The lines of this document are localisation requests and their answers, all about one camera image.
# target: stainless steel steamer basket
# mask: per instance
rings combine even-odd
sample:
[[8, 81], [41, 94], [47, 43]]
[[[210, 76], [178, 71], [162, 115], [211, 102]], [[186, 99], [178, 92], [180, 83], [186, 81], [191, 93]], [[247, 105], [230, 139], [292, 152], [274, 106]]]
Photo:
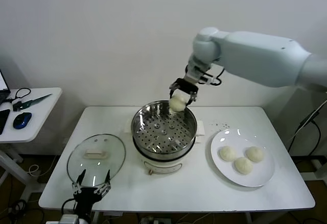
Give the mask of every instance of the stainless steel steamer basket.
[[143, 106], [133, 117], [132, 136], [135, 147], [145, 157], [168, 162], [186, 155], [194, 145], [197, 123], [186, 108], [170, 112], [168, 101]]

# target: phone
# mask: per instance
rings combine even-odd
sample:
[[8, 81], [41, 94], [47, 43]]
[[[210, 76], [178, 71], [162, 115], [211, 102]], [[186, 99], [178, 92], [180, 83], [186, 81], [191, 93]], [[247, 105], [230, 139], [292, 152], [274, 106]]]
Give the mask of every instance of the phone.
[[4, 131], [9, 113], [10, 109], [0, 111], [0, 135], [2, 134], [2, 131]]

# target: laptop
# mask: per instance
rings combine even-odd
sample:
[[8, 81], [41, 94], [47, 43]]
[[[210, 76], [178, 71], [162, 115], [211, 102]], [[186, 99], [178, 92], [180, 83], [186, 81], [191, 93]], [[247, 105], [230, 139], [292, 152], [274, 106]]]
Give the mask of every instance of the laptop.
[[0, 70], [0, 105], [10, 95], [10, 89]]

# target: white table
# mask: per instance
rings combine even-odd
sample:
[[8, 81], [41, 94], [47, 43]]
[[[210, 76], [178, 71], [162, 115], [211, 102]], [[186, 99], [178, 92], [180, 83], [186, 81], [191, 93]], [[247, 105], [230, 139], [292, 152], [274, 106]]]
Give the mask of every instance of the white table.
[[[9, 97], [15, 97], [17, 90], [11, 90]], [[16, 162], [22, 162], [22, 157], [11, 147], [13, 143], [22, 143], [32, 141], [42, 128], [46, 118], [52, 111], [54, 105], [62, 93], [61, 88], [39, 88], [31, 89], [31, 93], [22, 98], [22, 102], [36, 99], [44, 95], [52, 94], [38, 104], [35, 104], [20, 112], [12, 111], [11, 103], [3, 103], [0, 106], [0, 111], [10, 109], [10, 114], [4, 127], [3, 133], [0, 135], [0, 166], [6, 172], [0, 178], [0, 185], [10, 173], [19, 181], [26, 185], [26, 188], [21, 196], [22, 199], [28, 200], [32, 192], [42, 192], [45, 187], [44, 184], [38, 184], [36, 178], [31, 177]], [[17, 130], [13, 128], [13, 121], [18, 114], [23, 112], [31, 112], [32, 118], [23, 129]]]
[[[204, 123], [205, 136], [190, 151], [188, 161], [176, 173], [148, 175], [138, 158], [130, 134], [124, 133], [126, 121], [137, 107], [88, 107], [84, 110], [39, 205], [60, 209], [73, 196], [66, 173], [67, 159], [84, 139], [95, 134], [119, 136], [126, 146], [126, 160], [112, 179], [112, 189], [95, 211], [132, 212], [252, 212], [306, 209], [315, 201], [287, 153], [265, 112], [259, 107], [191, 107]], [[247, 188], [232, 183], [214, 166], [209, 154], [212, 137], [218, 130], [240, 128], [262, 138], [262, 145], [275, 156], [276, 171], [263, 187]]]

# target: floor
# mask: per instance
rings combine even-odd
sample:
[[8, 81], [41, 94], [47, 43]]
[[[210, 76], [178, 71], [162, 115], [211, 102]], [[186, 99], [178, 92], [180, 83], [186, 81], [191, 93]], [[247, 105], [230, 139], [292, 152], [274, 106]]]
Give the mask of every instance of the floor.
[[[21, 165], [21, 167], [25, 170], [28, 170], [29, 166], [32, 164], [39, 164], [42, 171], [45, 171], [48, 169], [51, 165], [51, 162], [53, 160], [53, 156], [37, 156], [37, 157], [24, 157], [24, 161]], [[297, 167], [300, 172], [308, 172], [312, 171], [314, 168], [311, 165], [310, 162], [300, 162], [297, 164]], [[4, 172], [2, 168], [0, 168], [0, 175]], [[50, 170], [47, 174], [41, 176], [39, 178], [40, 183], [46, 183], [51, 175], [52, 170]], [[307, 186], [310, 189], [315, 201], [316, 206], [313, 209], [310, 210], [302, 210], [302, 211], [292, 211], [291, 215], [290, 213], [286, 213], [278, 220], [274, 221], [273, 224], [279, 224], [279, 223], [287, 223], [287, 224], [297, 224], [297, 223], [303, 223], [303, 221], [306, 218], [316, 218], [320, 221], [323, 221], [327, 223], [327, 188], [325, 184], [321, 181], [316, 182], [307, 182]], [[3, 218], [8, 214], [8, 212], [3, 212], [8, 207], [8, 204], [12, 204], [14, 201], [18, 200], [20, 195], [22, 194], [22, 191], [24, 189], [24, 185], [20, 183], [17, 179], [12, 178], [11, 176], [8, 176], [4, 183], [0, 186], [0, 224], [8, 224], [10, 223], [8, 218]], [[40, 198], [40, 194], [33, 194], [30, 198], [30, 201], [28, 202], [28, 208], [40, 208], [38, 205], [38, 199]], [[17, 221], [17, 224], [22, 223], [32, 223], [32, 224], [38, 224], [38, 223], [45, 223], [48, 220], [59, 220], [61, 217], [60, 211], [56, 210], [43, 210], [44, 211], [44, 220], [41, 222], [42, 219], [42, 213], [40, 211], [34, 210], [29, 211], [20, 218]], [[261, 213], [254, 213], [252, 214], [252, 218], [257, 218], [260, 216]], [[176, 223], [180, 218], [185, 216], [184, 213], [124, 213], [122, 217], [114, 218], [109, 216], [100, 216], [98, 223], [107, 223], [107, 224], [138, 224], [139, 220], [142, 217], [146, 216], [155, 216], [155, 217], [161, 217], [161, 218], [170, 218], [172, 220], [172, 223]], [[196, 219], [201, 218], [203, 214], [189, 214], [186, 216], [182, 221], [184, 222], [194, 222]], [[305, 224], [317, 224], [317, 223], [323, 223], [318, 222], [315, 220], [310, 220], [305, 222]], [[205, 218], [199, 220], [196, 222], [196, 224], [218, 224], [218, 223], [246, 223], [245, 215], [244, 213], [216, 213], [215, 215], [209, 214]]]

